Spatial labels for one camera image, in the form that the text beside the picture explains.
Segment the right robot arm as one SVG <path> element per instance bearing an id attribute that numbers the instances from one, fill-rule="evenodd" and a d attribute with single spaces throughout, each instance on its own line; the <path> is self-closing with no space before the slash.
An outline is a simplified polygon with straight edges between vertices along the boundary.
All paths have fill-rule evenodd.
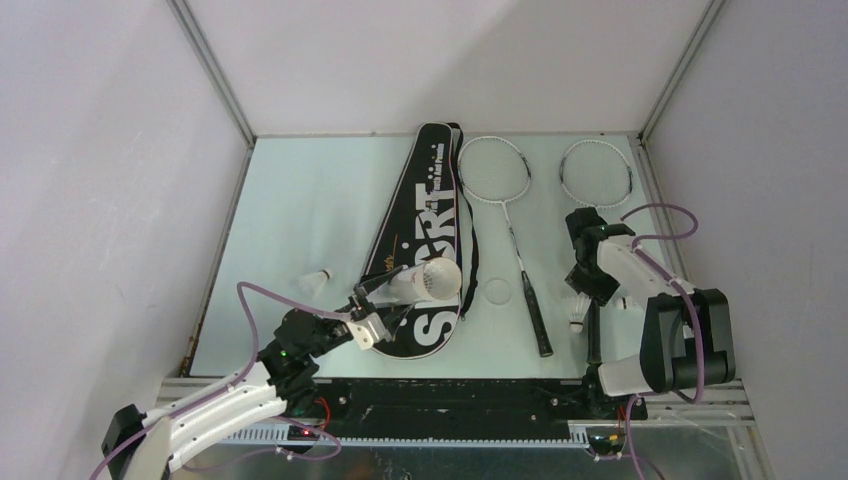
<path id="1" fill-rule="evenodd" d="M 581 392 L 585 411 L 606 418 L 622 396 L 693 390 L 736 378 L 729 302 L 718 289 L 701 289 L 674 275 L 624 223 L 610 224 L 592 207 L 565 218 L 575 252 L 566 284 L 602 307 L 624 289 L 644 314 L 640 347 L 630 357 L 603 362 L 598 380 Z"/>

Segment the white shuttlecock tube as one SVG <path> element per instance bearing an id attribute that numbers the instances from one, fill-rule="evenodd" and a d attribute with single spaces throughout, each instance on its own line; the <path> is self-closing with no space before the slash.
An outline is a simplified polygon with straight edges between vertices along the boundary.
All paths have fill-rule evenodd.
<path id="1" fill-rule="evenodd" d="M 459 295 L 462 279 L 455 261 L 437 257 L 402 269 L 389 281 L 388 291 L 402 304 L 447 301 Z"/>

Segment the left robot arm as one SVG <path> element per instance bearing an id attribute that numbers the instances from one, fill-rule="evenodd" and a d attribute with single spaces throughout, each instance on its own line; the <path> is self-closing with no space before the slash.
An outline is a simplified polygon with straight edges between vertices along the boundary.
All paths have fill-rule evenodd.
<path id="1" fill-rule="evenodd" d="M 246 307 L 254 336 L 248 363 L 164 407 L 143 412 L 131 404 L 116 412 L 92 478 L 108 473 L 113 479 L 162 479 L 256 422 L 304 417 L 317 400 L 317 358 L 348 342 L 371 350 L 390 340 L 414 305 L 432 299 L 431 285 L 421 266 L 397 267 L 355 285 L 345 306 L 327 311 L 250 282 L 238 283 L 245 307 L 248 290 L 288 306 L 273 339 L 260 347 L 255 318 Z"/>

